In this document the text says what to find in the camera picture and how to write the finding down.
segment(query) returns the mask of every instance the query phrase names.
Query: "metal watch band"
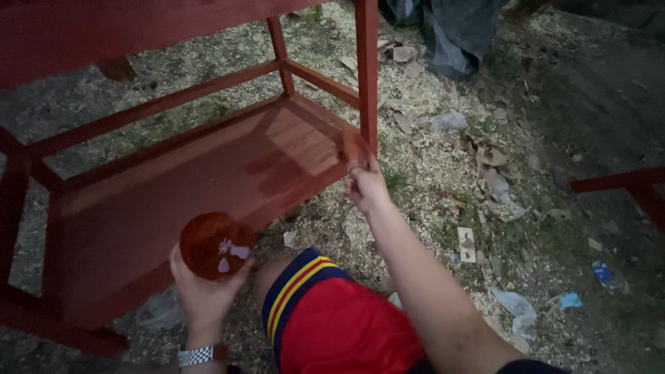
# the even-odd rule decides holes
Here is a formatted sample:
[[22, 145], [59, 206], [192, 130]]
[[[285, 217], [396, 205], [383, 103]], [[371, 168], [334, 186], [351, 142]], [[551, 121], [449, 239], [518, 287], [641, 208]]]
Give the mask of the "metal watch band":
[[178, 351], [178, 367], [182, 368], [197, 363], [204, 363], [213, 360], [213, 347], [203, 347], [191, 351]]

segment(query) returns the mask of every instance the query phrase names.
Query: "wristwatch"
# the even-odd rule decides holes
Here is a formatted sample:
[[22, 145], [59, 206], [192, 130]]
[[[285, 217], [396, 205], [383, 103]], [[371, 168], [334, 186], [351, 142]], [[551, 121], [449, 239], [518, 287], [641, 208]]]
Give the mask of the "wristwatch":
[[229, 351], [224, 344], [211, 345], [191, 351], [178, 351], [178, 369], [208, 361], [224, 361]]

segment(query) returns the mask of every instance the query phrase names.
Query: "wooden table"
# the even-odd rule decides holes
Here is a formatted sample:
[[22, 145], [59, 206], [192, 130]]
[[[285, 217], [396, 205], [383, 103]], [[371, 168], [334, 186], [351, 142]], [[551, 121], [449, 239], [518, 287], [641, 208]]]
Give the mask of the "wooden table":
[[[36, 0], [0, 8], [0, 88], [266, 19], [275, 60], [212, 79], [35, 142], [0, 127], [0, 323], [85, 353], [116, 355], [105, 328], [172, 282], [168, 254], [198, 214], [256, 230], [346, 174], [351, 126], [296, 93], [297, 75], [360, 111], [376, 153], [377, 4], [356, 0], [359, 92], [292, 60], [279, 14], [315, 0]], [[63, 180], [43, 158], [191, 100], [279, 71], [284, 92]], [[7, 283], [29, 178], [49, 191], [42, 297]]]

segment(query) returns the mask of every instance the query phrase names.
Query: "red shorts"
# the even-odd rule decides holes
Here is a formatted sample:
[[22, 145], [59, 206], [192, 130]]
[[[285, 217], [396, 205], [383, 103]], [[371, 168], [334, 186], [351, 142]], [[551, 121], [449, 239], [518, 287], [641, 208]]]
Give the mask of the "red shorts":
[[284, 374], [405, 373], [426, 358], [401, 309], [312, 248], [271, 286], [262, 315]]

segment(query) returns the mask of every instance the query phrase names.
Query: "dirt ground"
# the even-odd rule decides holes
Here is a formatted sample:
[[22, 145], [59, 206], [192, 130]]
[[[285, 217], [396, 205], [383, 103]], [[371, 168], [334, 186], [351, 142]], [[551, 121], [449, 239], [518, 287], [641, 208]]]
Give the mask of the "dirt ground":
[[[290, 57], [353, 86], [353, 71], [339, 57], [355, 54], [352, 4], [323, 6], [323, 19], [282, 17]], [[419, 30], [385, 22], [380, 40], [379, 159], [394, 202], [414, 231], [465, 287], [486, 321], [532, 358], [575, 373], [664, 372], [662, 277], [664, 238], [624, 191], [574, 195], [570, 180], [665, 163], [665, 49], [624, 27], [546, 11], [519, 24], [497, 21], [497, 34], [478, 75], [451, 81], [428, 71], [407, 75], [392, 60], [397, 45], [412, 45], [427, 66]], [[116, 83], [94, 68], [0, 91], [0, 120], [23, 142], [34, 142], [273, 58], [263, 23], [250, 23], [165, 49], [129, 57], [138, 78]], [[300, 79], [296, 89], [357, 125], [358, 113]], [[47, 160], [61, 176], [90, 170], [207, 120], [277, 94], [275, 73], [211, 94], [63, 151]], [[430, 117], [456, 110], [463, 130], [440, 130]], [[395, 123], [401, 112], [412, 133]], [[478, 166], [478, 147], [506, 155], [499, 173], [512, 200], [529, 209], [506, 222], [506, 207], [490, 195]], [[5, 159], [0, 159], [4, 167]], [[386, 266], [369, 229], [337, 182], [259, 232], [258, 264], [295, 254], [283, 233], [295, 232], [296, 248], [316, 247], [360, 283], [386, 291]], [[31, 185], [10, 282], [39, 294], [47, 195]], [[457, 227], [471, 228], [482, 258], [461, 264]], [[589, 247], [589, 238], [602, 244]], [[602, 261], [615, 270], [617, 289], [603, 287], [591, 270]], [[536, 340], [511, 330], [513, 316], [490, 291], [525, 296], [537, 312]], [[232, 361], [248, 373], [276, 373], [249, 288], [227, 321]], [[575, 291], [581, 307], [561, 309], [558, 296]], [[173, 311], [165, 303], [162, 321]], [[4, 373], [135, 373], [173, 363], [184, 343], [182, 322], [158, 328], [154, 311], [138, 308], [110, 327], [127, 335], [122, 356], [88, 357], [76, 349], [0, 328]]]

